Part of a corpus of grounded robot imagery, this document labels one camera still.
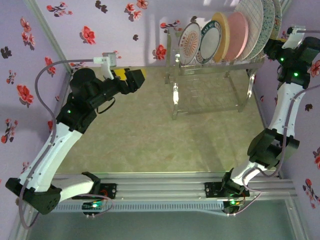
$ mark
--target plate with orange pattern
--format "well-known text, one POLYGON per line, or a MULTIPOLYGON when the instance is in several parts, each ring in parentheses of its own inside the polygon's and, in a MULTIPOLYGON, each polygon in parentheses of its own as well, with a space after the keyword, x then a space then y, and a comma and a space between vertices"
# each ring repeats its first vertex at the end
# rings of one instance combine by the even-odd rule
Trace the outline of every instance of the plate with orange pattern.
POLYGON ((179 40, 180 62, 182 64, 189 64, 195 58, 200 42, 200 26, 198 23, 192 22, 186 26, 179 40))

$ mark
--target yellow plate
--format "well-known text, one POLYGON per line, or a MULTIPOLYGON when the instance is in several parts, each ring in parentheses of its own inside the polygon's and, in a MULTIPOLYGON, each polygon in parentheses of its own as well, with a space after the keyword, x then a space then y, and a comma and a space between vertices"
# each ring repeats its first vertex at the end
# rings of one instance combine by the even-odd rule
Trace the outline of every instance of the yellow plate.
POLYGON ((212 19, 214 21, 217 21, 221 25, 221 42, 218 50, 216 51, 215 55, 213 56, 213 60, 216 63, 219 63, 221 60, 223 60, 226 57, 226 54, 229 49, 229 43, 230 43, 230 28, 229 23, 226 15, 224 15, 222 12, 216 12, 212 19))

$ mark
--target white plate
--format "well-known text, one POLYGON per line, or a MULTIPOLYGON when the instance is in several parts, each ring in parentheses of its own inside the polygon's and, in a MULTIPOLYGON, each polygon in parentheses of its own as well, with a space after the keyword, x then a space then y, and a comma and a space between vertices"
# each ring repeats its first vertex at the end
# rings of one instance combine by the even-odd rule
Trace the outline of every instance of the white plate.
POLYGON ((275 17, 274 17, 274 26, 271 33, 270 38, 271 39, 277 39, 280 29, 281 29, 281 23, 282 23, 282 9, 281 4, 279 0, 272 0, 274 4, 274 10, 275 10, 275 17))
POLYGON ((200 42, 200 26, 198 23, 192 22, 186 26, 179 40, 180 62, 182 64, 189 64, 195 58, 200 42))
POLYGON ((261 0, 241 0, 234 11, 242 13, 249 25, 248 40, 239 57, 243 60, 249 56, 257 44, 264 19, 264 7, 261 0))
POLYGON ((252 52, 247 57, 248 60, 255 58, 260 52, 264 50, 271 32, 275 25, 275 5, 272 0, 261 0, 263 5, 263 22, 262 30, 260 32, 258 41, 254 46, 252 52))
POLYGON ((219 22, 208 22, 201 30, 201 44, 195 56, 196 60, 201 64, 209 62, 216 54, 221 38, 221 25, 219 22))

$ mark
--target floor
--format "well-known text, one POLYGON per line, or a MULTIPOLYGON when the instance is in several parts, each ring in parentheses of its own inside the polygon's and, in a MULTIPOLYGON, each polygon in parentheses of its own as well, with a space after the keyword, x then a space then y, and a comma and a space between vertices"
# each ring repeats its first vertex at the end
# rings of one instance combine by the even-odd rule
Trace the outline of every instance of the floor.
MULTIPOLYGON (((99 68, 92 69, 103 79, 99 68)), ((224 172, 248 159, 250 142, 263 130, 253 96, 241 113, 178 114, 173 120, 165 69, 145 69, 141 89, 115 96, 114 106, 97 116, 58 173, 224 172)), ((237 71, 231 76, 243 99, 246 73, 237 71)))

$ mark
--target black cable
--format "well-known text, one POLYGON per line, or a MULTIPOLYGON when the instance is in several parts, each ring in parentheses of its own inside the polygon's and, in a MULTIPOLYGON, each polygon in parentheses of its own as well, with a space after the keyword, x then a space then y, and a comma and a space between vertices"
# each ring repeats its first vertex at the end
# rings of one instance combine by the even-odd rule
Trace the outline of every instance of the black cable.
POLYGON ((113 102, 110 104, 110 106, 108 106, 105 110, 100 111, 100 112, 99 112, 99 107, 97 107, 97 108, 96 108, 96 112, 97 112, 98 114, 103 114, 105 111, 109 110, 109 109, 115 104, 115 102, 116 102, 116 99, 115 99, 114 97, 112 97, 112 99, 113 99, 113 102))

